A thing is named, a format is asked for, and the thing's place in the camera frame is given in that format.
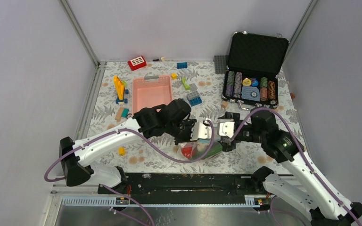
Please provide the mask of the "red pepper toy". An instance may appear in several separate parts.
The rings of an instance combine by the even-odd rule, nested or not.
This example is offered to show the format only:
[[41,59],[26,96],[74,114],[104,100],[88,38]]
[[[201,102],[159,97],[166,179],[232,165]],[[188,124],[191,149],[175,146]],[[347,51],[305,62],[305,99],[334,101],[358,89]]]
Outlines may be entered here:
[[185,145],[181,148],[181,153],[185,158],[191,160],[195,158],[194,156],[197,154],[197,148],[193,145]]

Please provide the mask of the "clear zip top bag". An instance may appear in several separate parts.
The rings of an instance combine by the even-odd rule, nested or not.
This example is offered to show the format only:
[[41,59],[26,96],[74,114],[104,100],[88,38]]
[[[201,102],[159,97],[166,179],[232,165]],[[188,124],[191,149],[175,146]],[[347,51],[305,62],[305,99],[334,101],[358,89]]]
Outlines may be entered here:
[[209,146],[209,140],[198,140],[196,142],[188,142],[178,144],[178,152],[184,159],[194,160],[203,156],[201,160],[215,158],[222,153],[222,145],[214,141],[212,147],[206,155],[204,155],[206,148]]

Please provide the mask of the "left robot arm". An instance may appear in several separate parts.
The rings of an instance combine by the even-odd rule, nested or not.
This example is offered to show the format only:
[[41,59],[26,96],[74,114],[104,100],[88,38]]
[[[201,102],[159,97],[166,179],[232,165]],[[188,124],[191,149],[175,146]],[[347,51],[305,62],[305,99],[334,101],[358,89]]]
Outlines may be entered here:
[[59,157],[66,185],[73,187],[90,181],[109,185],[117,194],[123,193],[127,181],[122,170],[105,169],[98,165],[97,159],[119,147],[163,134],[172,136],[175,144],[190,142],[197,125],[197,120],[190,115],[189,104],[175,99],[167,105],[142,108],[131,118],[98,135],[76,141],[70,137],[61,139]]

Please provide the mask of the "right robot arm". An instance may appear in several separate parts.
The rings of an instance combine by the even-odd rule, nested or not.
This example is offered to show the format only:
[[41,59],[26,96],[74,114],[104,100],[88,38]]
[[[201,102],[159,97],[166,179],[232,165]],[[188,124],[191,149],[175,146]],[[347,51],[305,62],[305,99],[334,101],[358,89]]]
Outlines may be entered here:
[[362,204],[350,201],[326,179],[279,113],[260,107],[243,120],[240,114],[231,112],[219,119],[218,134],[226,151],[239,142],[261,144],[264,152],[305,189],[287,185],[273,170],[261,167],[252,174],[254,192],[281,198],[305,215],[312,226],[361,225]]

